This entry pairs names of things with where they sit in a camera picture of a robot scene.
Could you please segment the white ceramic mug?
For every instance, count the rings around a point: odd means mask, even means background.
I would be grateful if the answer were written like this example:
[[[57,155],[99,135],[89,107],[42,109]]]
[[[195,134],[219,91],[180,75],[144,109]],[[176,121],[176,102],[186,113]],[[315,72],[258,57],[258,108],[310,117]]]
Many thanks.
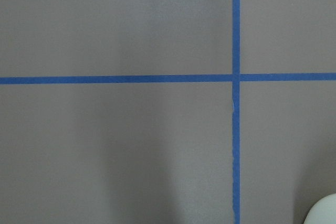
[[[323,197],[309,210],[304,224],[335,224],[336,220],[335,194]]]

